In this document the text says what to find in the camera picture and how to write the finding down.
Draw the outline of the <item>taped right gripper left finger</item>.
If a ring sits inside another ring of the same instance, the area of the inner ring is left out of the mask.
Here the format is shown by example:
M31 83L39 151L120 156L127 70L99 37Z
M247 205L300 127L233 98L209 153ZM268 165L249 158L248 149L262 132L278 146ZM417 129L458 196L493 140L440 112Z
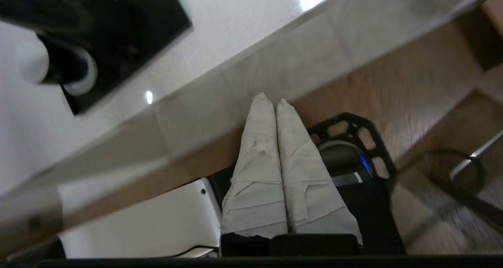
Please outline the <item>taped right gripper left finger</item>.
M288 232L274 107L254 97L231 186L222 203L221 234L271 239Z

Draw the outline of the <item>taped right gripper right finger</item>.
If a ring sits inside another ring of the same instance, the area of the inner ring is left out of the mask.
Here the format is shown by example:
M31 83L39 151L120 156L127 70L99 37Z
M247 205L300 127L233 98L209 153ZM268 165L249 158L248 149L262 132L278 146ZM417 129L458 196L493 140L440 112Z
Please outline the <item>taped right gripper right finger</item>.
M334 185L295 108L282 99L275 114L287 215L292 232L350 234L362 245L358 221Z

